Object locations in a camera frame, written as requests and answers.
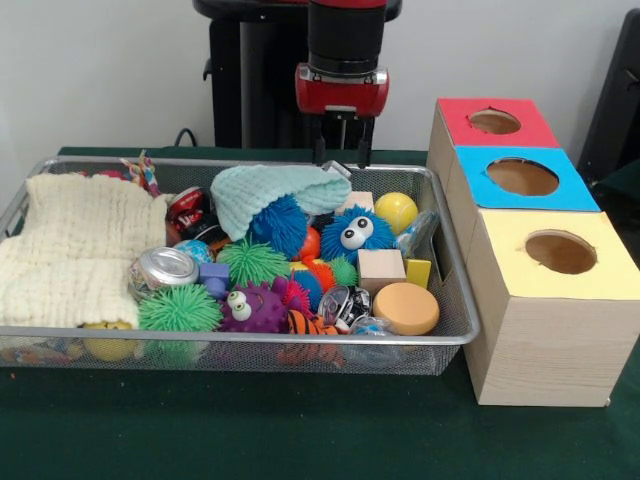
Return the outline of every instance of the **metal basket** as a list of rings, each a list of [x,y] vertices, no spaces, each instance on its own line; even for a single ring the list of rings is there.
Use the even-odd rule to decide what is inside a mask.
[[[92,174],[116,164],[117,158],[60,156],[42,162],[31,175]],[[155,164],[161,189],[177,193],[194,185],[208,188],[217,173],[237,162],[156,159]],[[354,190],[371,191],[374,198],[386,192],[404,192],[420,210],[439,212],[440,227],[433,238],[423,242],[417,255],[432,261],[428,289],[441,310],[440,322],[430,335],[332,337],[0,326],[0,366],[440,375],[460,345],[471,342],[479,331],[440,182],[423,167],[387,165],[353,168],[351,180]],[[28,206],[23,185],[0,218],[0,241],[19,233]],[[80,348],[85,345],[92,349]],[[87,353],[96,348],[102,359]],[[73,355],[74,349],[86,351]],[[47,355],[52,351],[60,354]],[[132,353],[124,359],[105,360],[121,357],[119,352]]]

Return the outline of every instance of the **cream knitted blanket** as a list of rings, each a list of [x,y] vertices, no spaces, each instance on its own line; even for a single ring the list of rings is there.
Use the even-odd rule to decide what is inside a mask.
[[[165,197],[100,175],[38,175],[27,190],[22,233],[0,243],[0,324],[137,327],[127,269],[165,244]]]

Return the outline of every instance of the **shape sorter box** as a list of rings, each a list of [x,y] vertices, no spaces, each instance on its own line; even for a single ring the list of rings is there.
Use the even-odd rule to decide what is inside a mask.
[[[441,98],[436,103],[427,166],[446,192],[455,147],[512,146],[558,148],[559,144],[531,100]]]
[[[559,148],[458,147],[446,192],[466,261],[478,207],[599,212]]]
[[[640,272],[605,213],[480,210],[467,271],[478,403],[607,404],[640,333]]]

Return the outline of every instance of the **spiky ball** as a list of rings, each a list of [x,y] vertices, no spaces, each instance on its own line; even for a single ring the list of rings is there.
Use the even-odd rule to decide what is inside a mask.
[[[343,287],[355,287],[358,285],[359,275],[356,267],[351,265],[344,255],[334,258],[329,262],[337,285]]]
[[[140,328],[172,332],[209,332],[220,325],[220,305],[203,285],[158,290],[140,303]],[[163,368],[190,368],[200,358],[202,342],[149,340],[145,357]]]
[[[307,217],[293,195],[285,195],[253,217],[249,231],[254,240],[270,243],[276,252],[282,252],[291,260],[307,236]]]
[[[309,300],[309,290],[303,288],[298,282],[294,280],[289,280],[287,282],[287,291],[284,294],[283,302],[287,306],[297,302],[297,310],[300,313],[302,313],[306,318],[313,317],[313,313],[311,312],[311,302]]]
[[[158,290],[140,303],[140,328],[170,332],[210,332],[220,325],[220,306],[203,285]]]
[[[267,282],[247,287],[236,285],[222,304],[221,332],[287,333],[286,290],[273,291]]]
[[[225,246],[218,254],[218,263],[227,263],[231,283],[246,287],[249,282],[273,282],[277,276],[289,276],[289,262],[284,254],[269,245],[252,243],[246,237]]]
[[[344,255],[356,264],[358,249],[378,250],[390,248],[395,236],[391,226],[371,210],[355,205],[342,215],[336,215],[333,223],[322,232],[322,258],[330,261]]]
[[[303,259],[302,263],[318,279],[323,292],[327,292],[327,290],[336,286],[336,279],[328,264],[314,262],[311,259]]]
[[[309,292],[309,304],[311,311],[317,312],[320,300],[322,300],[322,285],[313,273],[308,270],[296,270],[292,273],[292,280]]]

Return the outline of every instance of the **white wall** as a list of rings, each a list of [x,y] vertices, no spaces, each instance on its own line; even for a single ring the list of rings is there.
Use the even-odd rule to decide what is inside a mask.
[[[0,2],[0,209],[63,145],[213,142],[200,75],[208,20],[189,0]],[[632,0],[405,0],[377,148],[426,149],[438,96],[533,98],[573,159]]]
[[[405,0],[385,31],[382,63],[392,83],[375,146],[426,148],[440,96],[532,98],[576,162],[624,16],[638,6],[633,0]]]

